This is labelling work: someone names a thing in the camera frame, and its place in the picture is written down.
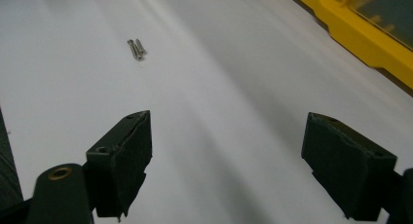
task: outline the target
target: white surface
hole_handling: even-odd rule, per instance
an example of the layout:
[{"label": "white surface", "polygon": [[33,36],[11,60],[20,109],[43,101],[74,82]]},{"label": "white surface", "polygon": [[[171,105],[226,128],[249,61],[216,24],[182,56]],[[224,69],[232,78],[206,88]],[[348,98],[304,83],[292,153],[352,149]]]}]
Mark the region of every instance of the white surface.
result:
[{"label": "white surface", "polygon": [[146,109],[154,158],[123,223],[357,223],[300,157],[309,111],[398,155],[398,172],[413,167],[413,99],[292,0],[0,0],[0,42],[26,199],[37,175],[82,164]]}]

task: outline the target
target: screw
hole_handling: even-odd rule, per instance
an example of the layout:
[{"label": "screw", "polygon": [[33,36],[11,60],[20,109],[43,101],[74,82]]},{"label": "screw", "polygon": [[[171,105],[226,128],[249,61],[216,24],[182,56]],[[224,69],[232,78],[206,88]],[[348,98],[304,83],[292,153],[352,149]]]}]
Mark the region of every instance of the screw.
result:
[{"label": "screw", "polygon": [[143,49],[142,43],[140,43],[139,39],[136,39],[137,49],[142,55],[146,55],[145,49]]},{"label": "screw", "polygon": [[133,40],[129,40],[128,44],[131,47],[131,53],[133,54],[134,59],[142,60],[142,54],[139,52],[137,45],[134,43]]}]

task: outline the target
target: yellow object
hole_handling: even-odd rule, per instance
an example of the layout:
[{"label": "yellow object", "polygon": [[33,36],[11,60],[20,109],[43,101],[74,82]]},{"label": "yellow object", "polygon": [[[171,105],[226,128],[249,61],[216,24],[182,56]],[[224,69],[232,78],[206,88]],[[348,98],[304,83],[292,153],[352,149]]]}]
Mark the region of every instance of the yellow object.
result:
[{"label": "yellow object", "polygon": [[391,23],[380,26],[380,15],[367,18],[358,9],[372,0],[301,0],[328,26],[338,43],[374,68],[385,68],[413,89],[413,49],[396,38]]}]

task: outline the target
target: yellow frame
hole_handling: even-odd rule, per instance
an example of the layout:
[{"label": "yellow frame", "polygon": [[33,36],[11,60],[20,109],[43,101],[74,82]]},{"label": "yellow frame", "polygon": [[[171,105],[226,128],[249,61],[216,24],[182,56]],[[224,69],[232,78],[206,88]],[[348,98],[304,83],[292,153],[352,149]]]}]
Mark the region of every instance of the yellow frame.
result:
[{"label": "yellow frame", "polygon": [[413,89],[413,52],[350,8],[352,0],[301,0],[333,39],[374,68],[385,68]]}]

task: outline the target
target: white floor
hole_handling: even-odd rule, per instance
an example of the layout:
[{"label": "white floor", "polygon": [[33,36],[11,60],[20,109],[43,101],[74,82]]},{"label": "white floor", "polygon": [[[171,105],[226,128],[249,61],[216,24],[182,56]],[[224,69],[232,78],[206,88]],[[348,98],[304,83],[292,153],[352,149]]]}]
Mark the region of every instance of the white floor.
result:
[{"label": "white floor", "polygon": [[[148,51],[141,62],[133,38]],[[41,172],[84,163],[146,109],[154,158],[123,223],[361,223],[300,157],[310,111],[398,155],[396,171],[413,167],[413,98],[293,0],[0,0],[0,43],[26,199]]]}]

